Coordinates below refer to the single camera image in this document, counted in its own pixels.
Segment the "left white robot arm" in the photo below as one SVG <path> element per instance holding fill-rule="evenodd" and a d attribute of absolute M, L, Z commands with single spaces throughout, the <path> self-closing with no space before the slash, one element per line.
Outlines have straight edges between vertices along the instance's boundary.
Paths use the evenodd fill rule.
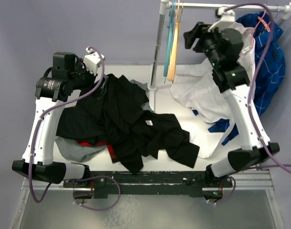
<path fill-rule="evenodd" d="M 36 110 L 29 142 L 12 170 L 25 178 L 59 184 L 74 180 L 80 187 L 91 182 L 87 165 L 53 160 L 53 145 L 58 123 L 68 97 L 74 90 L 91 85 L 100 65 L 105 61 L 94 49 L 87 48 L 84 58 L 71 52 L 53 54 L 52 67 L 36 83 Z"/>

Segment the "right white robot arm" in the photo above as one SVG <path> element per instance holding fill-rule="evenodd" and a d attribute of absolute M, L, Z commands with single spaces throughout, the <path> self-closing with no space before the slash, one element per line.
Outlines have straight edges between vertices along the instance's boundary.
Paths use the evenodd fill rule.
<path fill-rule="evenodd" d="M 205 182 L 215 187 L 223 177 L 267 160 L 280 151 L 280 146 L 267 136 L 249 96 L 251 82 L 238 62 L 243 48 L 241 33 L 232 28 L 211 29 L 209 24 L 199 21 L 184 33 L 184 40 L 186 49 L 202 52 L 209 60 L 213 80 L 226 99 L 239 132 L 241 147 L 206 167 Z"/>

